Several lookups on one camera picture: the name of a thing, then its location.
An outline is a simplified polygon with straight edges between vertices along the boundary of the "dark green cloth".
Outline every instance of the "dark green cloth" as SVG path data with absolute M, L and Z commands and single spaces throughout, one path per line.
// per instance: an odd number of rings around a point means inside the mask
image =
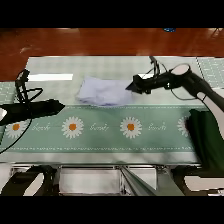
M 186 125 L 202 167 L 224 171 L 224 140 L 214 115 L 210 111 L 194 109 L 190 113 Z

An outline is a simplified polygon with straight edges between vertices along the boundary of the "reddish brown floor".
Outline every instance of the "reddish brown floor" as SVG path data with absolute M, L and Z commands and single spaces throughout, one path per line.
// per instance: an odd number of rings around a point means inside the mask
M 154 55 L 224 57 L 214 28 L 17 28 L 0 32 L 0 80 L 15 80 L 29 56 Z

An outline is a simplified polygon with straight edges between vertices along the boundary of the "orange flower center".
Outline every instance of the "orange flower center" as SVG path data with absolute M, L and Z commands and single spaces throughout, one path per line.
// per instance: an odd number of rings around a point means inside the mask
M 76 124 L 70 124 L 70 125 L 69 125 L 69 129 L 70 129 L 71 131 L 74 131 L 74 130 L 76 129 Z
M 12 129 L 13 129 L 13 131 L 17 131 L 17 130 L 19 130 L 19 124 L 14 124 L 14 125 L 12 126 Z
M 128 124 L 128 130 L 133 131 L 135 129 L 135 126 L 133 124 Z

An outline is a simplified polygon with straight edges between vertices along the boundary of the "lavender towel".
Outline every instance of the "lavender towel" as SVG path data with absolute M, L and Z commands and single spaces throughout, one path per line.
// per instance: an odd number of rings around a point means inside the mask
M 131 91 L 125 88 L 132 80 L 102 80 L 85 77 L 77 98 L 96 106 L 123 106 L 132 103 Z

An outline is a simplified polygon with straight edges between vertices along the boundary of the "daisy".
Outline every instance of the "daisy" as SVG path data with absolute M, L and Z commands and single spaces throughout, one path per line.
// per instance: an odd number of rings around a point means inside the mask
M 62 131 L 64 132 L 63 135 L 66 136 L 66 138 L 75 138 L 76 136 L 79 136 L 82 134 L 83 130 L 83 121 L 79 119 L 78 117 L 69 117 L 66 119 L 65 122 L 63 122 L 62 125 Z
M 187 117 L 182 117 L 181 119 L 179 119 L 177 127 L 178 127 L 178 130 L 180 132 L 182 132 L 181 133 L 182 135 L 184 135 L 185 137 L 188 137 L 189 132 L 188 132 L 188 130 L 186 128 L 186 124 L 185 124 L 186 118 Z
M 134 117 L 126 117 L 120 125 L 121 129 L 120 131 L 123 131 L 123 135 L 126 136 L 126 138 L 135 138 L 136 136 L 139 136 L 141 134 L 142 125 L 138 119 L 135 119 Z
M 26 121 L 16 122 L 14 124 L 7 125 L 5 131 L 8 138 L 19 137 L 27 127 Z

